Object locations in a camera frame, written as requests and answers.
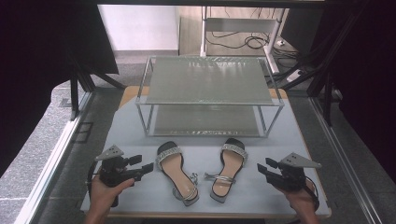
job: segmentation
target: metal rail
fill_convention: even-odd
[[[323,128],[329,142],[332,146],[332,150],[334,152],[335,157],[341,165],[341,168],[344,171],[346,179],[349,183],[349,186],[352,188],[360,206],[361,210],[366,215],[367,221],[370,224],[382,224],[382,221],[375,210],[375,206],[373,201],[371,200],[367,190],[359,180],[358,176],[353,169],[347,154],[345,153],[340,141],[338,140],[337,135],[335,134],[333,128],[328,125],[326,120],[321,116],[321,107],[316,98],[309,98],[311,105],[314,107],[315,114],[318,117],[319,123]]]
[[[277,8],[348,8],[360,0],[58,0],[57,4],[83,5],[146,5],[146,6],[197,6],[197,7],[277,7]]]
[[[34,218],[35,212],[48,189],[51,179],[55,175],[55,172],[62,157],[64,156],[64,153],[73,136],[73,133],[78,127],[82,116],[85,114],[85,108],[91,96],[92,94],[90,92],[86,92],[83,95],[79,107],[81,113],[79,113],[74,120],[70,120],[66,123],[61,137],[58,139],[58,142],[52,150],[52,153],[50,154],[49,159],[40,174],[40,177],[35,182],[35,186],[30,192],[29,197],[26,199],[26,202],[23,205],[20,214],[14,222],[15,224],[30,223]]]

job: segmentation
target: sandal insole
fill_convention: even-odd
[[[179,153],[170,155],[161,162],[163,171],[173,180],[181,196],[183,198],[186,198],[191,195],[191,193],[194,191],[195,186],[181,170],[180,164],[181,154]],[[198,191],[196,190],[194,194],[190,196],[190,200],[195,198],[197,193]]]
[[[230,150],[223,150],[222,157],[224,160],[224,168],[219,175],[234,178],[235,174],[241,168],[244,158]],[[213,185],[213,192],[220,197],[225,196],[230,190],[231,184],[232,183],[229,181],[216,179]]]

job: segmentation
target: glass shelf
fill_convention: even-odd
[[[266,137],[284,105],[266,78],[265,58],[155,56],[135,103],[147,135]]]

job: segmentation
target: sandal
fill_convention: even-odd
[[[230,192],[231,185],[235,183],[236,175],[248,159],[248,154],[242,142],[229,138],[221,150],[220,158],[223,164],[220,174],[209,175],[205,173],[204,178],[216,179],[213,183],[210,197],[219,203],[224,203],[228,192]]]
[[[181,149],[174,142],[167,142],[157,150],[158,166],[175,185],[173,193],[184,205],[189,206],[198,201],[198,188],[196,187],[197,174],[188,177],[183,167],[183,155]]]

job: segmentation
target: power strip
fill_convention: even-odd
[[[276,41],[276,43],[277,43],[277,45],[280,46],[280,47],[282,47],[282,46],[285,45],[285,42],[283,42],[283,40],[278,40],[278,41]]]
[[[292,82],[292,81],[294,81],[297,77],[299,77],[302,74],[303,74],[303,71],[300,70],[300,69],[297,69],[290,76],[288,76],[288,78],[286,78],[286,80],[288,82]]]

